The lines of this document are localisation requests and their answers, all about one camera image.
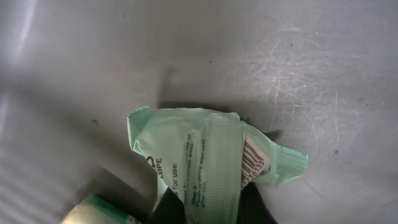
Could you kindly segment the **mint green wipe packet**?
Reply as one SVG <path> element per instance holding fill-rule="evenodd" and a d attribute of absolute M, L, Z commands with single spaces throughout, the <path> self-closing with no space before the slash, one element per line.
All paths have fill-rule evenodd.
<path fill-rule="evenodd" d="M 289 182 L 308 163 L 236 113 L 143 107 L 128 116 L 127 129 L 131 149 L 156 171 L 159 193 L 179 198 L 187 223 L 235 223 L 245 186 Z"/>

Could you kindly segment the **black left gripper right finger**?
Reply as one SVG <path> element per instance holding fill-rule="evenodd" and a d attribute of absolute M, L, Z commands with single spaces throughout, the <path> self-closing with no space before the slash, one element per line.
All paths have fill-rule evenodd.
<path fill-rule="evenodd" d="M 243 188 L 239 199 L 237 224 L 277 224 L 267 209 L 256 185 L 251 182 Z"/>

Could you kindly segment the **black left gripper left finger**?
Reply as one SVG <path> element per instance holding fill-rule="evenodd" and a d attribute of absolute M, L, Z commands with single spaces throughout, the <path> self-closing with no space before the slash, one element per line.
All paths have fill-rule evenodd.
<path fill-rule="evenodd" d="M 149 224 L 185 224 L 183 202 L 168 188 L 149 217 Z"/>

